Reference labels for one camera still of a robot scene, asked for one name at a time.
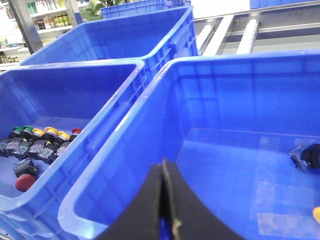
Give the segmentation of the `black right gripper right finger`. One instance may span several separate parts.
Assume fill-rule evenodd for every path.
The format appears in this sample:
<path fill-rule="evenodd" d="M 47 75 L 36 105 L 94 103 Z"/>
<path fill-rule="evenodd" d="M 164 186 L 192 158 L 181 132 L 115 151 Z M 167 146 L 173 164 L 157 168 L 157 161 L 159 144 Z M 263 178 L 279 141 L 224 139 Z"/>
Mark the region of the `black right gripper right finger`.
<path fill-rule="evenodd" d="M 177 164 L 161 163 L 162 218 L 170 240 L 243 240 L 214 215 L 188 185 Z"/>

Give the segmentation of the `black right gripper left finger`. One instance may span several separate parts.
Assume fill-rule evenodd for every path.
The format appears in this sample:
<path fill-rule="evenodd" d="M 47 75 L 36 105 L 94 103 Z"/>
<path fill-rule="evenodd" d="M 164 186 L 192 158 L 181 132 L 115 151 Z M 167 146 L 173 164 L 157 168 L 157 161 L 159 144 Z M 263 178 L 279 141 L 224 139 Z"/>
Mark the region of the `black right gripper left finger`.
<path fill-rule="evenodd" d="M 158 240 L 160 238 L 163 170 L 149 168 L 147 176 L 130 204 L 97 240 Z"/>

